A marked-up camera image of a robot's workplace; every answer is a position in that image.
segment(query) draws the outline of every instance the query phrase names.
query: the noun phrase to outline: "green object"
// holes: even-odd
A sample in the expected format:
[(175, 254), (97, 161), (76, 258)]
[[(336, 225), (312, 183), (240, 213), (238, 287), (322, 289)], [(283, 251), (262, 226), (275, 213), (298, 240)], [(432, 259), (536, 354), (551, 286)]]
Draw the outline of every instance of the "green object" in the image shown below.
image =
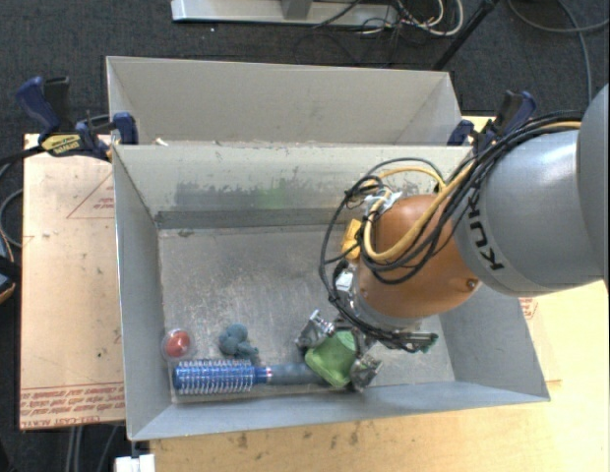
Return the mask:
[(305, 354), (305, 363), (331, 386), (342, 388), (351, 382), (355, 362), (355, 340), (348, 330), (336, 332)]

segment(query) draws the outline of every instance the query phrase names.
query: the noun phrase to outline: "yellow cable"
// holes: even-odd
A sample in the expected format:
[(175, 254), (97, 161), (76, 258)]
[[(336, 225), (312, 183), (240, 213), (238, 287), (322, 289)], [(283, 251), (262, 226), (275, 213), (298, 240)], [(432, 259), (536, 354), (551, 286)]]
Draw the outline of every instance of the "yellow cable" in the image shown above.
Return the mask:
[[(462, 171), (450, 182), (445, 188), (441, 190), (438, 196), (434, 199), (432, 204), (423, 212), (423, 214), (419, 217), (419, 219), (414, 222), (412, 227), (389, 249), (384, 252), (375, 252), (373, 246), (371, 244), (371, 236), (372, 236), (372, 222), (370, 219), (366, 220), (366, 225), (364, 226), (364, 251), (366, 255), (371, 258), (376, 263), (383, 263), (387, 260), (396, 259), (399, 255), (401, 255), (407, 247), (409, 247), (416, 238), (423, 226), (429, 222), (430, 218), (436, 211), (436, 208), (448, 197), (448, 195), (458, 186), (458, 184), (464, 180), (464, 178), (469, 174), (471, 168), (473, 167), (474, 162), (470, 162), (462, 169)], [(381, 205), (384, 200), (379, 200), (376, 202), (369, 210), (369, 216), (371, 213), (375, 212), (377, 208)]]
[(580, 121), (565, 121), (565, 122), (553, 122), (551, 124), (546, 124), (545, 126), (541, 126), (540, 129), (545, 130), (549, 128), (580, 128)]

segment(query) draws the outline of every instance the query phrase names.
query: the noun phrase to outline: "black cable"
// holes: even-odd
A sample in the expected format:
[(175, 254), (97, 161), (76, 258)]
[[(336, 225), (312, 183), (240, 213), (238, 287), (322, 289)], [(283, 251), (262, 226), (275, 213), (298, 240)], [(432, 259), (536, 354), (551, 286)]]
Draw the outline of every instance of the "black cable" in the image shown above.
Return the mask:
[[(510, 149), (512, 149), (515, 145), (519, 145), (530, 138), (534, 138), (539, 135), (545, 135), (550, 133), (558, 133), (561, 131), (565, 131), (564, 127), (557, 128), (543, 128), (543, 125), (549, 124), (549, 122), (560, 122), (562, 118), (541, 118), (539, 122), (533, 122), (527, 125), (527, 128), (523, 128), (522, 130), (518, 130), (516, 132), (511, 133), (495, 142), (492, 146), (488, 147), (484, 152), (478, 154), (476, 157), (476, 163), (474, 165), (473, 170), (469, 174), (468, 177), (465, 178), (464, 181), (457, 187), (457, 189), (453, 192), (450, 201), (445, 206), (445, 209), (439, 219), (437, 226), (432, 230), (432, 232), (417, 246), (417, 242), (406, 251), (399, 256), (395, 261), (388, 262), (385, 265), (375, 263), (374, 261), (369, 260), (368, 257), (364, 256), (364, 251), (362, 251), (362, 261), (363, 263), (369, 267), (373, 271), (373, 273), (378, 276), (379, 272), (386, 272), (389, 270), (393, 270), (396, 268), (404, 267), (408, 264), (409, 261), (420, 256), (419, 261), (412, 266), (412, 270), (409, 271), (406, 275), (396, 278), (396, 279), (384, 279), (382, 277), (378, 278), (380, 281), (388, 284), (399, 284), (404, 281), (407, 281), (410, 277), (412, 277), (416, 272), (418, 272), (424, 265), (434, 257), (440, 249), (436, 249), (438, 245), (438, 240), (441, 235), (442, 229), (445, 226), (446, 222), (456, 213), (458, 210), (461, 201), (464, 200), (468, 192), (471, 188), (477, 187), (478, 184), (484, 181), (490, 171), (493, 169), (495, 164), (499, 161), (499, 159), (508, 153)], [(455, 224), (455, 229), (459, 224), (459, 218)]]
[(69, 443), (67, 444), (67, 456), (65, 458), (65, 472), (71, 472), (71, 465), (73, 463), (73, 449), (76, 441), (76, 427), (71, 429), (69, 434)]
[(32, 148), (26, 148), (25, 150), (21, 150), (18, 153), (14, 153), (12, 155), (7, 155), (6, 157), (0, 158), (0, 166), (5, 164), (12, 164), (20, 159), (25, 159), (26, 157), (30, 157), (31, 155), (37, 155), (38, 153), (45, 152), (45, 149), (38, 146)]
[(318, 29), (318, 28), (325, 27), (326, 25), (330, 25), (331, 23), (339, 20), (342, 16), (344, 16), (346, 13), (348, 13), (349, 11), (354, 9), (358, 4), (362, 3), (363, 1), (364, 0), (354, 0), (346, 8), (344, 8), (341, 12), (337, 13), (335, 16), (332, 16), (332, 17), (322, 21), (321, 23), (318, 23), (317, 25), (314, 25), (313, 28)]
[(16, 241), (14, 238), (12, 238), (12, 236), (10, 236), (6, 230), (6, 228), (3, 225), (3, 213), (5, 212), (5, 209), (8, 207), (8, 205), (14, 200), (16, 199), (18, 196), (20, 196), (23, 193), (23, 189), (20, 189), (14, 193), (12, 193), (10, 196), (8, 196), (4, 202), (1, 204), (0, 206), (0, 229), (3, 231), (3, 235), (5, 236), (5, 238), (8, 240), (8, 242), (17, 247), (17, 248), (23, 248), (23, 245), (21, 243), (19, 243), (18, 241)]
[(567, 14), (570, 22), (574, 26), (574, 30), (576, 30), (579, 35), (580, 49), (582, 50), (582, 58), (584, 61), (584, 75), (587, 84), (587, 105), (589, 105), (593, 100), (593, 87), (591, 86), (591, 63), (589, 62), (589, 51), (587, 50), (587, 44), (584, 41), (582, 29), (579, 27), (574, 14), (572, 14), (570, 9), (568, 9), (561, 0), (559, 0), (559, 6), (561, 9), (563, 9), (563, 12)]
[(351, 66), (359, 65), (359, 58), (355, 57), (353, 55), (353, 53), (344, 44), (342, 44), (342, 42), (339, 40), (339, 38), (337, 38), (335, 35), (333, 35), (331, 33), (325, 32), (325, 31), (309, 32), (309, 33), (306, 33), (303, 36), (301, 36), (298, 40), (296, 40), (296, 42), (292, 46), (292, 55), (294, 56), (294, 60), (296, 61), (297, 64), (299, 64), (299, 65), (303, 64), (298, 56), (298, 48), (300, 47), (301, 43), (303, 43), (303, 41), (306, 38), (314, 38), (314, 37), (322, 37), (322, 38), (326, 38), (327, 40), (330, 40), (342, 52), (344, 52), (344, 54), (346, 54), (350, 58)]
[(73, 472), (80, 472), (80, 451), (82, 450), (82, 442), (84, 440), (84, 430), (84, 427), (79, 427), (78, 433), (76, 434), (76, 443), (73, 454)]
[(106, 462), (106, 459), (108, 458), (108, 452), (110, 451), (112, 441), (115, 438), (115, 435), (117, 434), (119, 428), (119, 426), (115, 425), (112, 429), (112, 432), (110, 433), (110, 436), (108, 436), (108, 440), (106, 441), (106, 445), (104, 446), (104, 449), (101, 452), (101, 458), (99, 459), (99, 463), (97, 464), (95, 472), (103, 472), (104, 464)]
[[(520, 18), (527, 25), (530, 25), (533, 28), (537, 28), (538, 30), (549, 31), (551, 33), (583, 33), (586, 31), (600, 30), (609, 25), (609, 18), (607, 18), (606, 20), (601, 21), (600, 23), (596, 23), (595, 25), (589, 25), (586, 27), (579, 27), (579, 26), (574, 26), (573, 28), (544, 27), (543, 25), (540, 25), (539, 23), (535, 23), (534, 21), (529, 20), (520, 11), (518, 11), (517, 8), (515, 7), (515, 5), (513, 4), (513, 0), (506, 0), (506, 1), (509, 4), (509, 7), (511, 8), (511, 10), (513, 11), (513, 14), (515, 14), (518, 18)], [(563, 2), (561, 0), (557, 0), (557, 2), (559, 2), (559, 4), (565, 10), (565, 6), (564, 6)]]
[(565, 3), (563, 3), (562, 0), (557, 0), (559, 7), (561, 7), (563, 12), (567, 15), (567, 17), (570, 20), (570, 23), (572, 24), (573, 27), (570, 29), (548, 28), (548, 27), (544, 27), (543, 25), (540, 25), (539, 23), (535, 23), (535, 22), (529, 20), (528, 18), (526, 18), (522, 13), (520, 13), (516, 9), (515, 5), (513, 4), (513, 0), (507, 0), (507, 3), (509, 4), (511, 11), (513, 11), (513, 13), (518, 18), (520, 18), (527, 25), (529, 25), (533, 28), (536, 28), (537, 30), (548, 31), (551, 33), (576, 33), (578, 35), (579, 42), (580, 42), (580, 48), (582, 50), (584, 68), (585, 68), (585, 81), (586, 81), (586, 87), (587, 87), (587, 104), (590, 104), (591, 101), (593, 100), (593, 88), (591, 86), (591, 63), (589, 61), (589, 52), (587, 49), (587, 44), (584, 41), (583, 34), (588, 31), (601, 30), (601, 29), (607, 27), (609, 25), (609, 18), (607, 18), (606, 20), (604, 20), (600, 23), (597, 23), (595, 25), (581, 27), (581, 26), (579, 26), (579, 23), (577, 22), (576, 18), (574, 17), (574, 14), (565, 5)]
[(21, 279), (21, 267), (0, 254), (0, 274), (7, 276), (12, 281), (19, 281)]

